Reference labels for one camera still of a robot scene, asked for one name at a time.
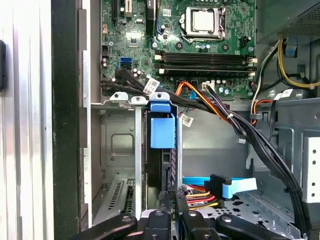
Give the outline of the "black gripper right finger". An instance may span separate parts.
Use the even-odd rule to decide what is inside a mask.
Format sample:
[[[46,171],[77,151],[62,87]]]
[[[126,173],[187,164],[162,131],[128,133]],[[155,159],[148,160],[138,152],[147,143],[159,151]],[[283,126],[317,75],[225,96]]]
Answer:
[[[186,240],[286,240],[287,237],[275,233],[258,224],[246,221],[232,214],[222,214],[213,222],[202,213],[188,207],[183,191],[174,196],[175,214],[183,228]]]

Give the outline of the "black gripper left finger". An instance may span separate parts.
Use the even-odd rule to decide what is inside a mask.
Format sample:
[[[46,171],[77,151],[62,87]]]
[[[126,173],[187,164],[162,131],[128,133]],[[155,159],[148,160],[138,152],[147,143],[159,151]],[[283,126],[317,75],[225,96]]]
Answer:
[[[72,240],[170,240],[171,206],[169,193],[158,195],[158,209],[142,212],[140,219],[121,213],[87,230],[75,234]]]

